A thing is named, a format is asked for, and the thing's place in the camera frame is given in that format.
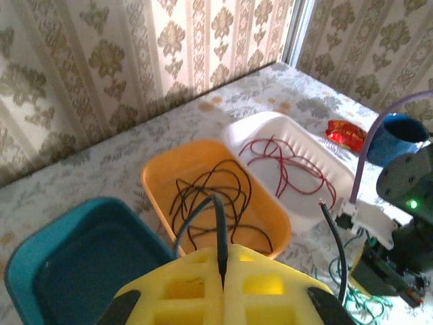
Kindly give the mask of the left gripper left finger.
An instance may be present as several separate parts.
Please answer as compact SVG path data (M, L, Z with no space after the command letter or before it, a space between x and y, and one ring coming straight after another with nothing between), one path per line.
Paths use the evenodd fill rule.
M125 284L98 324L221 324L217 249L203 248Z

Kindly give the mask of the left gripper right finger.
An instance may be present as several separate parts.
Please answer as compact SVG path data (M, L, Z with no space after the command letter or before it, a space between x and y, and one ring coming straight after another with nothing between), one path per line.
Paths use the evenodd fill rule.
M229 246L224 324L354 324L324 283L252 249Z

